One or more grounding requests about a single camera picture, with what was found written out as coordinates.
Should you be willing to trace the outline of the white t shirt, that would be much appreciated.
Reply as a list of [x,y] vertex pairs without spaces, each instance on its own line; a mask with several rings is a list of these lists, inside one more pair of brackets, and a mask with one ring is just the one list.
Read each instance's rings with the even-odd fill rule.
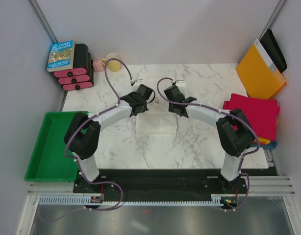
[[177,116],[168,111],[168,103],[157,97],[147,105],[148,111],[136,117],[135,133],[137,135],[175,135]]

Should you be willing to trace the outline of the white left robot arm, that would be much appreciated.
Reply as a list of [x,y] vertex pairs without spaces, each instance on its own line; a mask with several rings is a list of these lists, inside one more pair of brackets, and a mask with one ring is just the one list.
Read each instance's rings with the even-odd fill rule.
[[117,103],[109,108],[95,114],[77,112],[74,115],[64,137],[64,155],[76,162],[79,174],[85,179],[84,187],[90,192],[101,188],[101,180],[97,178],[100,171],[94,156],[100,132],[122,119],[146,112],[152,94],[155,94],[153,89],[141,84],[136,91],[118,97]]

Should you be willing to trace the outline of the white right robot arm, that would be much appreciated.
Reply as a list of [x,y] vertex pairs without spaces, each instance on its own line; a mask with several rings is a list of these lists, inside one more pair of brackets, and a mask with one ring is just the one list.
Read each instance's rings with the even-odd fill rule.
[[244,112],[238,108],[232,111],[216,109],[203,105],[194,97],[185,98],[176,85],[166,88],[164,94],[163,99],[169,103],[169,112],[200,120],[217,129],[221,147],[225,151],[218,187],[222,192],[231,192],[236,187],[235,180],[241,176],[244,158],[260,148],[258,145],[256,149],[249,150],[258,136]]

